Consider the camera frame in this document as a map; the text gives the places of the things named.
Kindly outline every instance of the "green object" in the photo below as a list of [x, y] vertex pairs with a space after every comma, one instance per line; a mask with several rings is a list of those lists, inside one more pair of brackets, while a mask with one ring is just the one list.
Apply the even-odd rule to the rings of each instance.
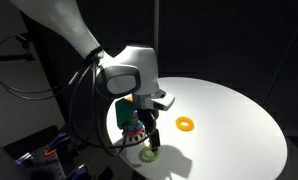
[[115, 103], [115, 107], [118, 128], [123, 129], [125, 124], [132, 124], [133, 113], [138, 109], [137, 104], [122, 98]]
[[145, 163], [151, 163], [159, 158], [159, 151], [153, 153], [153, 156], [149, 156], [147, 151], [151, 151], [151, 146], [144, 147], [139, 153], [139, 159]]

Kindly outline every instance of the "black wall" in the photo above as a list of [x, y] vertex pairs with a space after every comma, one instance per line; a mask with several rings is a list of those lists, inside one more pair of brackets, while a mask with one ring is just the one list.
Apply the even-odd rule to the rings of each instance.
[[[110, 55], [128, 44], [153, 46], [153, 0], [79, 0], [78, 4], [90, 31]], [[51, 84], [81, 66], [81, 57], [64, 39], [26, 22]], [[161, 77], [225, 85], [262, 105], [283, 129], [298, 129], [298, 34], [294, 38], [298, 1], [160, 0], [159, 26]], [[77, 105], [81, 119], [90, 115], [87, 86]], [[68, 90], [60, 99], [64, 113], [70, 94]]]

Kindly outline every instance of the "yellow ring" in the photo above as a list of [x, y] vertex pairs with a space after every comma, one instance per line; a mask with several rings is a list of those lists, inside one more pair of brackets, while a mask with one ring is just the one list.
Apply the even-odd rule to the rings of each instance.
[[[188, 125], [184, 126], [181, 124], [182, 122], [186, 122], [188, 123]], [[177, 119], [176, 125], [180, 130], [183, 130], [183, 131], [191, 131], [194, 128], [193, 121], [190, 118], [184, 117], [184, 116], [181, 116]]]

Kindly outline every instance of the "black cable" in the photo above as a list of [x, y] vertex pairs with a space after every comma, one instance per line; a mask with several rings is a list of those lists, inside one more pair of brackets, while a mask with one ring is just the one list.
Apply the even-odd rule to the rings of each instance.
[[[95, 144], [95, 143], [92, 143], [88, 140], [85, 140], [84, 138], [82, 138], [82, 136], [80, 136], [80, 134], [77, 132], [77, 128], [75, 126], [75, 123], [74, 123], [74, 107], [75, 107], [75, 103], [76, 103], [76, 94], [77, 94], [77, 91], [80, 87], [80, 84], [83, 80], [83, 78], [85, 77], [86, 73], [90, 70], [92, 65], [89, 65], [83, 72], [83, 74], [80, 76], [78, 82], [76, 83], [76, 86], [73, 90], [73, 93], [72, 93], [72, 96], [71, 96], [71, 101], [70, 101], [70, 106], [69, 106], [69, 124], [70, 124], [70, 127], [74, 133], [74, 135], [83, 143], [86, 143], [92, 147], [96, 147], [96, 148], [102, 148], [101, 145], [99, 144]], [[147, 140], [149, 137], [152, 136], [152, 134], [156, 131], [156, 123], [154, 122], [154, 129], [151, 133], [149, 133], [148, 136], [146, 136], [145, 138], [143, 138], [142, 140], [138, 141], [138, 142], [135, 142], [135, 143], [131, 143], [131, 144], [125, 144], [125, 145], [115, 145], [115, 146], [107, 146], [108, 148], [126, 148], [126, 147], [131, 147], [131, 146], [135, 146], [135, 145], [138, 145], [142, 142], [144, 142], [145, 140]]]
[[51, 98], [54, 98], [56, 97], [57, 95], [63, 93], [67, 88], [63, 88], [61, 89], [59, 92], [55, 93], [54, 95], [52, 96], [48, 96], [48, 97], [43, 97], [43, 98], [31, 98], [31, 97], [26, 97], [26, 96], [22, 96], [22, 95], [19, 95], [15, 92], [13, 92], [12, 90], [10, 90], [8, 87], [6, 87], [1, 81], [0, 81], [0, 85], [6, 90], [8, 91], [10, 94], [20, 98], [20, 99], [25, 99], [25, 100], [31, 100], [31, 101], [43, 101], [43, 100], [47, 100], [47, 99], [51, 99]]
[[17, 89], [17, 88], [14, 88], [14, 87], [11, 87], [9, 85], [7, 85], [5, 82], [3, 82], [1, 79], [0, 79], [0, 83], [3, 84], [5, 87], [7, 87], [8, 89], [12, 90], [12, 91], [15, 91], [15, 92], [19, 92], [19, 93], [24, 93], [24, 94], [41, 94], [41, 93], [46, 93], [46, 92], [50, 92], [50, 91], [53, 91], [55, 89], [58, 89], [59, 87], [63, 86], [68, 80], [64, 80], [62, 81], [60, 84], [50, 88], [50, 89], [46, 89], [46, 90], [41, 90], [41, 91], [24, 91], [24, 90], [20, 90], [20, 89]]
[[3, 44], [4, 42], [8, 41], [8, 40], [11, 39], [11, 38], [14, 38], [14, 37], [16, 37], [16, 35], [9, 36], [9, 37], [5, 38], [4, 40], [2, 40], [2, 41], [0, 42], [0, 45]]
[[[91, 100], [92, 100], [92, 117], [95, 121], [95, 126], [96, 126], [96, 134], [98, 136], [98, 139], [100, 140], [100, 144], [102, 146], [102, 148], [106, 151], [106, 153], [110, 156], [118, 156], [124, 149], [124, 147], [120, 147], [120, 150], [118, 152], [111, 152], [109, 150], [109, 147], [105, 144], [104, 142], [104, 138], [101, 134], [101, 129], [99, 128], [99, 125], [98, 125], [98, 121], [97, 121], [97, 112], [96, 112], [96, 70], [97, 70], [97, 64], [94, 62], [93, 63], [93, 66], [92, 66], [92, 97], [91, 97]], [[126, 139], [127, 139], [127, 126], [124, 128], [125, 130], [125, 135], [124, 135], [124, 140], [123, 140], [123, 144], [122, 145], [125, 145], [126, 143]]]
[[273, 89], [273, 86], [276, 84], [276, 81], [277, 81], [277, 79], [278, 79], [278, 76], [279, 76], [279, 74], [281, 73], [282, 67], [283, 67], [284, 64], [285, 64], [285, 61], [286, 61], [286, 59], [287, 59], [287, 57], [288, 57], [288, 55], [289, 55], [289, 52], [290, 52], [290, 50], [291, 50], [293, 44], [294, 44], [295, 41], [296, 41], [297, 36], [298, 36], [298, 26], [297, 26], [297, 29], [296, 29], [295, 33], [293, 34], [293, 36], [292, 36], [292, 38], [291, 38], [291, 41], [290, 41], [290, 43], [289, 43], [289, 45], [288, 45], [288, 48], [287, 48], [287, 50], [286, 50], [286, 52], [285, 52], [285, 54], [284, 54], [284, 56], [283, 56], [283, 58], [282, 58], [282, 61], [281, 61], [280, 65], [279, 65], [279, 67], [278, 67], [278, 70], [277, 70], [277, 72], [276, 72], [274, 78], [272, 79], [272, 81], [271, 81], [271, 83], [270, 83], [270, 85], [269, 85], [269, 89], [268, 89], [268, 91], [266, 92], [266, 94], [265, 94], [265, 98], [264, 98], [264, 100], [262, 101], [262, 104], [261, 104], [262, 107], [263, 107], [263, 106], [265, 105], [265, 103], [267, 102], [267, 99], [268, 99], [268, 97], [269, 97], [269, 95], [270, 95], [270, 93], [271, 93], [271, 91], [272, 91], [272, 89]]
[[[124, 128], [124, 135], [123, 135], [123, 141], [122, 141], [122, 145], [126, 145], [126, 141], [127, 141], [127, 131], [128, 131], [128, 125], [125, 125]], [[121, 152], [124, 150], [125, 147], [121, 147], [120, 150], [117, 152], [117, 154], [121, 154]]]

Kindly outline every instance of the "colorful object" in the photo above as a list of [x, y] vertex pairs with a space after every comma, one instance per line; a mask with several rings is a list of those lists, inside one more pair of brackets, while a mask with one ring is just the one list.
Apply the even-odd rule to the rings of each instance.
[[153, 152], [153, 156], [149, 156], [147, 151], [151, 151], [151, 147], [144, 147], [139, 153], [139, 159], [144, 163], [151, 163], [159, 158], [159, 151]]
[[135, 137], [138, 136], [141, 132], [143, 132], [143, 126], [141, 126], [139, 129], [137, 130], [133, 130], [133, 131], [127, 131], [127, 136], [128, 137]]
[[176, 120], [176, 125], [177, 125], [178, 129], [180, 129], [182, 131], [191, 131], [194, 128], [193, 121], [190, 118], [185, 117], [185, 116], [179, 117]]
[[53, 149], [53, 150], [51, 150], [51, 151], [46, 150], [46, 151], [45, 151], [45, 157], [47, 157], [47, 156], [51, 156], [51, 155], [53, 155], [53, 154], [56, 153], [56, 152], [57, 152], [57, 149]]
[[122, 98], [115, 103], [115, 107], [117, 126], [119, 129], [123, 129], [125, 124], [135, 125], [138, 122], [138, 118], [135, 114], [135, 111], [138, 108], [137, 104]]
[[128, 131], [136, 131], [142, 128], [143, 122], [137, 120], [136, 123], [133, 122], [132, 125], [128, 125]]

